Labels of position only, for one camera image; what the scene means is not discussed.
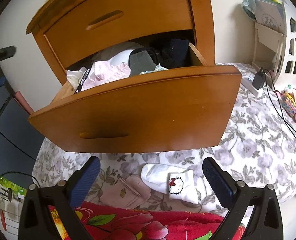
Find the metal screw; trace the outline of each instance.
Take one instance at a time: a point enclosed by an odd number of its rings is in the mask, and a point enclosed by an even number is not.
[[[243,180],[238,180],[237,184],[239,187],[244,187],[246,185],[246,183]]]
[[[59,187],[65,186],[66,185],[66,181],[64,179],[62,179],[62,180],[58,181],[57,185]]]
[[[29,190],[34,190],[35,188],[36,188],[35,184],[30,184],[28,187]]]
[[[269,190],[274,190],[274,186],[272,184],[268,184],[267,186]]]

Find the red blanket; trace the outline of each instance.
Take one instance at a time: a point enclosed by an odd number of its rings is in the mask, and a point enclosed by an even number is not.
[[[70,240],[55,207],[52,218],[62,239]],[[75,212],[95,240],[208,240],[223,217],[210,213],[150,212],[84,202]],[[244,232],[240,226],[233,240]]]

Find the drawer handle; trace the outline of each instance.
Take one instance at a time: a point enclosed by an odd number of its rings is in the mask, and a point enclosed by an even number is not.
[[[121,138],[128,136],[125,132],[81,132],[79,137],[82,139],[104,139],[104,138]]]
[[[95,28],[98,28],[98,27],[108,23],[108,22],[112,22],[113,20],[119,19],[123,15],[124,15],[124,12],[120,11],[120,10],[116,10],[116,11],[107,13],[107,14],[97,18],[96,20],[92,21],[91,23],[89,23],[86,27],[86,30],[91,31]]]

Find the black cable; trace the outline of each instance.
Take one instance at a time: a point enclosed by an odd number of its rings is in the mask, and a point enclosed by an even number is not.
[[[10,174],[10,173],[18,173],[18,174],[22,174],[22,175],[26,175],[26,176],[32,177],[37,182],[37,184],[38,184],[38,186],[40,188],[40,184],[39,184],[38,180],[33,175],[29,175],[29,174],[24,173],[24,172],[20,172],[20,171],[8,171],[8,172],[4,172],[3,174],[1,174],[0,177],[3,177],[6,174]]]
[[[0,131],[1,136],[3,136],[8,142],[10,142],[12,145],[14,145],[18,150],[20,150],[23,154],[27,155],[29,158],[33,159],[34,161],[36,161],[36,159],[34,159],[32,156],[28,155],[26,152],[24,152],[22,149],[20,149],[18,146],[16,146],[14,143],[12,143],[5,135],[2,134],[2,132]]]
[[[272,75],[271,75],[270,72],[269,72],[269,74],[270,74],[270,77],[271,77],[272,87],[273,87],[274,91],[276,91],[276,90],[275,90],[275,86],[274,86],[274,82],[273,82]],[[290,125],[290,124],[285,120],[284,115],[283,115],[283,111],[282,111],[282,106],[281,106],[281,103],[280,103],[280,100],[279,100],[278,96],[277,96],[277,99],[278,99],[278,103],[279,103],[279,106],[280,106],[280,110],[281,110],[281,114],[282,114],[282,116],[280,115],[280,113],[278,112],[277,108],[276,108],[275,105],[273,104],[273,101],[272,101],[271,96],[270,96],[270,93],[269,93],[268,83],[267,83],[267,78],[266,78],[266,75],[265,75],[265,74],[264,74],[264,78],[265,78],[265,85],[266,85],[266,87],[267,87],[268,96],[269,96],[269,99],[270,99],[270,101],[271,101],[271,103],[272,103],[272,105],[273,105],[275,111],[277,112],[278,116],[284,121],[285,125],[288,127],[289,131],[292,133],[292,135],[294,136],[294,138],[295,138],[295,140],[296,140],[296,136],[295,136],[294,133],[292,132],[292,130],[293,130],[293,131],[296,133],[296,130],[292,127],[292,125]]]
[[[272,86],[273,86],[273,90],[274,90],[274,92],[276,91],[276,89],[275,89],[275,86],[274,86],[274,82],[273,82],[273,78],[272,78],[272,75],[271,75],[271,73],[268,71],[268,73],[269,73],[269,75],[270,75],[270,77],[271,77],[271,82],[272,82]],[[278,98],[278,103],[279,103],[279,106],[280,106],[280,110],[281,110],[281,113],[282,113],[282,117],[283,117],[283,119],[284,119],[284,115],[283,115],[283,111],[282,111],[282,106],[281,106],[281,103],[280,103],[280,100],[279,100],[279,98]],[[292,125],[290,125],[286,120],[283,120],[285,123],[286,123],[286,125],[288,126],[288,128],[289,128],[289,126],[292,128],[292,130],[296,133],[296,130],[292,127]]]

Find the white wall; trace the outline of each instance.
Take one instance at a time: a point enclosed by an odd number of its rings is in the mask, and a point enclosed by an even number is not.
[[[14,57],[0,65],[10,85],[33,110],[48,105],[61,88],[26,27],[46,0],[12,0],[0,16],[0,48],[14,45]]]
[[[254,22],[242,11],[242,1],[211,0],[216,63],[252,62]],[[12,0],[0,16],[0,48],[17,47],[16,55],[0,65],[13,89],[19,90],[35,111],[48,105],[61,88],[32,34],[25,35],[27,24],[44,2]]]
[[[254,21],[243,12],[242,1],[211,0],[216,63],[252,63]],[[290,0],[285,1],[295,8]]]

